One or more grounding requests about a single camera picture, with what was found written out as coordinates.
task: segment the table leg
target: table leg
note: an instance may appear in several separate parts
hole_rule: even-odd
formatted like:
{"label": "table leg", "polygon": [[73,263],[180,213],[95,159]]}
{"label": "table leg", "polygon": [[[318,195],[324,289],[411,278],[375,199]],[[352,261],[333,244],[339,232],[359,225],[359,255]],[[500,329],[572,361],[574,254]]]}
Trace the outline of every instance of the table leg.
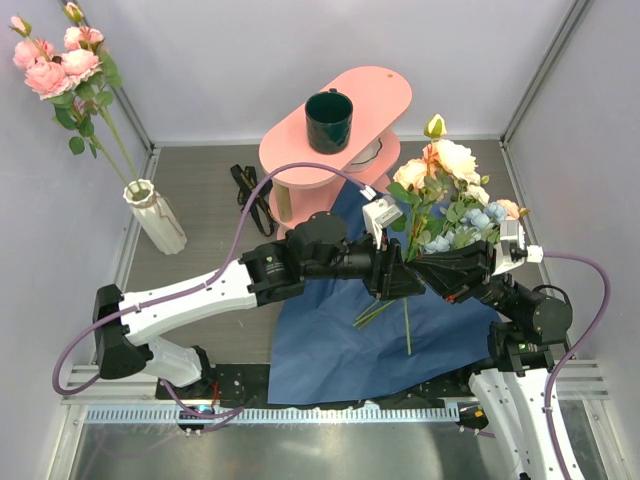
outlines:
{"label": "table leg", "polygon": [[289,189],[279,183],[273,182],[273,191],[276,194],[276,203],[278,204],[280,221],[291,221],[291,219],[293,219],[293,211],[291,209],[291,196],[289,195]]}

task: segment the black strap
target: black strap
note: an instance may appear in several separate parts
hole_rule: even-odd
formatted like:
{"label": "black strap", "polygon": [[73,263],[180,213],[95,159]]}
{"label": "black strap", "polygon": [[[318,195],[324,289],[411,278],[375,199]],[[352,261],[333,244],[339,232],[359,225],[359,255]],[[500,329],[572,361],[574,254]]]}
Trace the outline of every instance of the black strap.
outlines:
{"label": "black strap", "polygon": [[[244,206],[247,204],[247,200],[249,199],[249,195],[251,192],[255,190],[258,184],[258,175],[256,173],[255,167],[244,167],[244,170],[240,167],[240,165],[234,165],[231,167],[231,175],[233,179],[236,181],[238,186],[240,187],[240,191],[238,192],[238,205]],[[256,222],[256,226],[260,233],[265,237],[270,237],[276,230],[277,221],[271,213],[271,209],[269,208],[269,203],[266,200],[267,195],[271,191],[271,187],[273,186],[271,180],[269,180],[264,187],[258,193],[256,197],[256,201],[253,202],[251,206],[251,217],[253,221]],[[269,225],[269,231],[266,232],[264,227],[262,226],[262,220],[260,219],[260,213],[258,212],[258,208],[262,210],[264,216],[267,220],[267,224]]]}

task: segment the pink side table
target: pink side table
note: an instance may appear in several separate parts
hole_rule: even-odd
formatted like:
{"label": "pink side table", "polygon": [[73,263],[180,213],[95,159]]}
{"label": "pink side table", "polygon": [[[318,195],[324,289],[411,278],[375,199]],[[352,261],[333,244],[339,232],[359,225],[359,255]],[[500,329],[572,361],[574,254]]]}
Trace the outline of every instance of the pink side table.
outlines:
{"label": "pink side table", "polygon": [[[396,72],[382,67],[348,70],[321,91],[335,88],[353,103],[351,138],[347,147],[333,155],[314,151],[307,142],[304,104],[273,127],[260,143],[260,162],[265,172],[294,162],[314,162],[345,170],[367,147],[380,139],[382,148],[371,165],[351,174],[377,190],[389,185],[386,173],[400,155],[400,141],[390,126],[411,103],[411,87]],[[330,210],[345,180],[331,172],[295,168],[273,179],[269,205],[280,223],[278,238],[318,211]]]}

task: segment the peach rose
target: peach rose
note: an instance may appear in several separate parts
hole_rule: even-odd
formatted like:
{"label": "peach rose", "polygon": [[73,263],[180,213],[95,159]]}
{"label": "peach rose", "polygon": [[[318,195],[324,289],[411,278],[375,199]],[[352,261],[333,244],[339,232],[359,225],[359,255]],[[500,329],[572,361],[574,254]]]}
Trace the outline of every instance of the peach rose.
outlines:
{"label": "peach rose", "polygon": [[100,59],[89,50],[73,50],[62,54],[61,65],[74,85],[100,71]]}
{"label": "peach rose", "polygon": [[476,157],[471,149],[453,143],[451,140],[433,142],[432,157],[440,166],[456,177],[471,184],[480,183],[480,175],[476,173]]}
{"label": "peach rose", "polygon": [[478,185],[469,185],[467,187],[466,195],[468,197],[475,198],[485,207],[487,206],[487,203],[489,203],[489,194],[484,188],[479,187]]}
{"label": "peach rose", "polygon": [[62,65],[47,62],[44,58],[38,58],[26,75],[24,83],[40,95],[40,100],[57,97],[71,88],[71,81]]}
{"label": "peach rose", "polygon": [[67,50],[78,50],[82,48],[80,42],[87,45],[95,45],[104,40],[104,35],[100,30],[89,27],[69,27],[64,34],[64,46]]}
{"label": "peach rose", "polygon": [[507,220],[518,220],[520,218],[520,207],[511,200],[496,200],[507,211]]}
{"label": "peach rose", "polygon": [[36,60],[42,57],[42,52],[38,49],[44,50],[49,58],[53,57],[56,53],[55,48],[46,40],[36,40],[38,46],[36,46],[31,40],[23,40],[16,45],[15,53],[13,55],[13,63],[22,70],[30,68],[36,63]]}
{"label": "peach rose", "polygon": [[405,190],[409,190],[409,185],[419,190],[424,188],[424,177],[427,175],[427,164],[421,158],[409,160],[393,176],[393,181],[402,185]]}

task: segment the dark green mug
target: dark green mug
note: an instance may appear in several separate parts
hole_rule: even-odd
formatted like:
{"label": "dark green mug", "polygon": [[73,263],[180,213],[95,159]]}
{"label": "dark green mug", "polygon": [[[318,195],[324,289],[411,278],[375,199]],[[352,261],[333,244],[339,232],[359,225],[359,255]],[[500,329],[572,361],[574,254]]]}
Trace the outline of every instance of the dark green mug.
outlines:
{"label": "dark green mug", "polygon": [[318,153],[341,152],[349,144],[353,103],[335,88],[313,95],[305,104],[307,138]]}

